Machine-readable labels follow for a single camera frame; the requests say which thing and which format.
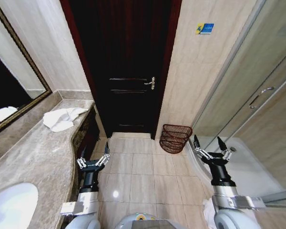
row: white sink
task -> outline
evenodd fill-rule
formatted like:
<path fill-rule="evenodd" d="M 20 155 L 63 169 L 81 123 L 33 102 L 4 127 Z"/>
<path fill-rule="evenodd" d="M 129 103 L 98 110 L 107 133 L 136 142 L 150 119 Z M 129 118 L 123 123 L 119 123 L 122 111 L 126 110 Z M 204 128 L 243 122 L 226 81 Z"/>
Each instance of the white sink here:
<path fill-rule="evenodd" d="M 30 183 L 11 186 L 0 192 L 0 229 L 26 229 L 38 201 L 38 190 Z"/>

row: sign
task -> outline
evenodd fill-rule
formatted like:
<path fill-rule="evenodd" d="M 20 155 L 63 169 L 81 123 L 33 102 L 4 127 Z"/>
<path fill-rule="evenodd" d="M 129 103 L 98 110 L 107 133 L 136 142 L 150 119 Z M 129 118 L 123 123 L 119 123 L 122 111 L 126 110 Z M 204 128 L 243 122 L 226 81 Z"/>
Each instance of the sign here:
<path fill-rule="evenodd" d="M 210 34 L 212 32 L 214 23 L 198 23 L 196 34 Z"/>

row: marble countertop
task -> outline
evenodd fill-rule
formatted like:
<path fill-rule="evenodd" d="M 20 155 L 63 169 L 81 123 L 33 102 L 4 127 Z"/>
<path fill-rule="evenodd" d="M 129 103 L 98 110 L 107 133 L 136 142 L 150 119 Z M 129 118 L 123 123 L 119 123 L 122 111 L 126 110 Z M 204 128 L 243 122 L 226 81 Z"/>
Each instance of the marble countertop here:
<path fill-rule="evenodd" d="M 90 100 L 62 100 L 53 110 L 69 107 L 92 108 Z M 75 172 L 72 138 L 88 112 L 74 126 L 54 133 L 39 121 L 19 142 L 0 158 L 0 191 L 29 182 L 38 189 L 38 203 L 29 229 L 59 228 L 63 202 L 69 200 Z"/>

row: door lever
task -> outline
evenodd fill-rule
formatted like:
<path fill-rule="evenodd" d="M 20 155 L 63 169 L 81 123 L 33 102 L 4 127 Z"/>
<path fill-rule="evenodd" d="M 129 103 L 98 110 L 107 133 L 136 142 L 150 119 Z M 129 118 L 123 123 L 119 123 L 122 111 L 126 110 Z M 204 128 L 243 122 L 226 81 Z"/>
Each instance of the door lever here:
<path fill-rule="evenodd" d="M 155 85 L 155 82 L 154 82 L 154 81 L 155 81 L 155 78 L 153 77 L 151 82 L 149 82 L 149 83 L 144 83 L 144 84 L 145 84 L 145 85 L 150 85 L 150 84 L 151 84 L 151 85 L 152 85 L 152 90 L 153 90 L 153 89 L 154 89 L 154 85 Z"/>
<path fill-rule="evenodd" d="M 267 92 L 267 91 L 272 91 L 273 89 L 274 89 L 274 87 L 268 87 L 268 88 L 262 90 L 262 91 L 260 92 L 260 94 L 258 94 L 258 95 L 254 98 L 254 100 L 252 100 L 252 102 L 249 104 L 249 108 L 250 108 L 250 109 L 254 109 L 255 106 L 253 106 L 252 104 L 257 100 L 257 98 L 260 97 L 263 93 L 265 93 L 265 92 Z"/>

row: brown wicker wastebasket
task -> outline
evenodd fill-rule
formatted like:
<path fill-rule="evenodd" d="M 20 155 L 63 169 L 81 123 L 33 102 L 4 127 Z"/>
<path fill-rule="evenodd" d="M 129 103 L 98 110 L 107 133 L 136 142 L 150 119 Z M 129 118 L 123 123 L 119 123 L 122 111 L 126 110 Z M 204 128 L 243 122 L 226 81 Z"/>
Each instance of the brown wicker wastebasket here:
<path fill-rule="evenodd" d="M 164 124 L 160 137 L 160 146 L 168 153 L 178 154 L 182 151 L 192 133 L 193 130 L 188 126 Z"/>

